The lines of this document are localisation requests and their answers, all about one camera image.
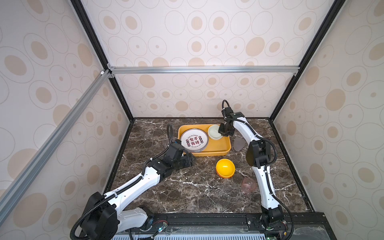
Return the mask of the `yellow plastic bowl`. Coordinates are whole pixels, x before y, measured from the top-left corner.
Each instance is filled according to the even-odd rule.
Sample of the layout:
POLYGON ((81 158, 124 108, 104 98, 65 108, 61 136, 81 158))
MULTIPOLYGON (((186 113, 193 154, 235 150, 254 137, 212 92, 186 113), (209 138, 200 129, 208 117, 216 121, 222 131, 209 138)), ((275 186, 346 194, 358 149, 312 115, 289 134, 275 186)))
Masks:
POLYGON ((229 159, 220 159, 216 164, 216 172, 229 173, 235 171, 236 167, 234 163, 229 159))

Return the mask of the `orange plastic bowl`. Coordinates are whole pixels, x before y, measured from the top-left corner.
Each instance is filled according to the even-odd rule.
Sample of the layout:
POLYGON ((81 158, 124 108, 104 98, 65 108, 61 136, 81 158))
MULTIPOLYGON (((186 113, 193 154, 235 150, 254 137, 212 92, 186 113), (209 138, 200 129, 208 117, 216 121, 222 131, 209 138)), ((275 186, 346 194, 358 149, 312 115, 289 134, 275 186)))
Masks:
POLYGON ((229 179, 229 178, 231 178, 231 177, 235 174, 235 172, 229 172, 229 173, 221 173, 221 172, 217 172, 217 174, 218 174, 221 178, 223 178, 223 179, 229 179))

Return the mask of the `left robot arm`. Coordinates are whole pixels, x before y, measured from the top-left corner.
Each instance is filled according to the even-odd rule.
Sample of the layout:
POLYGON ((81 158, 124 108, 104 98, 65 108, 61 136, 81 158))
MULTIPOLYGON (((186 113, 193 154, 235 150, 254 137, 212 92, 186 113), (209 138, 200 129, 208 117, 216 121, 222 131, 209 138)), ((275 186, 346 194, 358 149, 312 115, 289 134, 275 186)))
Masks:
POLYGON ((116 233, 140 228, 149 222, 149 213, 142 208, 125 208, 146 190, 171 176, 173 172, 193 166, 195 156, 179 141, 172 142, 159 155, 145 162, 142 171, 115 190, 90 196, 82 216, 70 231, 72 240, 111 240, 116 233), (85 236, 76 235, 81 228, 85 236))

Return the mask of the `cream and orange bowl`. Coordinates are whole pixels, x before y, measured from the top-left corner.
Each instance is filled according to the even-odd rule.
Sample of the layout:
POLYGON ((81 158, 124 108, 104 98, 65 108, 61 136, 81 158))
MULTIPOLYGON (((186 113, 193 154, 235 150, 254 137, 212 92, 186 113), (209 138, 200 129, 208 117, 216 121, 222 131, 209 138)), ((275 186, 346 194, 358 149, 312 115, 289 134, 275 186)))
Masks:
POLYGON ((208 128, 208 136, 211 140, 219 140, 223 137, 221 133, 219 133, 219 125, 211 125, 208 128))

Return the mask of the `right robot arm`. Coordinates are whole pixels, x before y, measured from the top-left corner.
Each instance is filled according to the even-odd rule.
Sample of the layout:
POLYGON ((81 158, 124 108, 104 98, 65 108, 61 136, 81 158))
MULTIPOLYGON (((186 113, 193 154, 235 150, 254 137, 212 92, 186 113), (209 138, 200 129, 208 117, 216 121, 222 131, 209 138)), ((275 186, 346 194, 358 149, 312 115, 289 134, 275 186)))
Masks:
POLYGON ((235 113, 227 106, 222 107, 222 115, 225 122, 220 124, 219 133, 228 137, 238 131, 248 144, 246 160, 258 181, 261 222, 265 229, 272 229, 273 225, 284 219, 283 204, 277 200, 270 172, 270 166, 277 160, 276 147, 270 140, 259 135, 241 112, 235 113))

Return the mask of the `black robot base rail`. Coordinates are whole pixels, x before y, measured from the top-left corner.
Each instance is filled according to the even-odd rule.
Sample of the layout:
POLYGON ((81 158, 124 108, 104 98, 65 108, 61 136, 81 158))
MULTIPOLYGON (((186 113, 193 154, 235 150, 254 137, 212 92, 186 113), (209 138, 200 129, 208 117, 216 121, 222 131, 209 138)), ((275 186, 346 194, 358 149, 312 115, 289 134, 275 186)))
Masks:
POLYGON ((151 214, 142 209, 100 221, 87 218, 81 237, 90 240, 334 240, 323 213, 285 214, 263 227, 261 214, 151 214))

